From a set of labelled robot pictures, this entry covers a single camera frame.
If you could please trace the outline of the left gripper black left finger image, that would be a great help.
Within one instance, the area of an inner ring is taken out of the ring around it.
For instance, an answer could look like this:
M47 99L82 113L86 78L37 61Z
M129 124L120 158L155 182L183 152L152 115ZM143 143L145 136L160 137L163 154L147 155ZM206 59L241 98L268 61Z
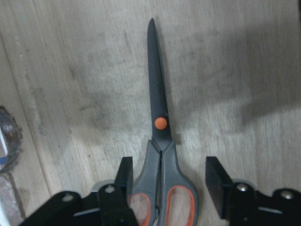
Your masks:
M124 157L114 182L95 185L86 197L72 191L56 193L21 225L136 226L138 221L129 205L132 186L132 157Z

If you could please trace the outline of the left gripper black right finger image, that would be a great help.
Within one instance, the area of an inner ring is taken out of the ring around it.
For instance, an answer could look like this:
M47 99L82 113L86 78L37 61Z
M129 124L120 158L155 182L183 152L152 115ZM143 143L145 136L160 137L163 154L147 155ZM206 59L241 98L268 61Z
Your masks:
M206 186L215 209L230 226L299 226L301 193L281 188L267 196L244 181L233 181L218 158L206 158Z

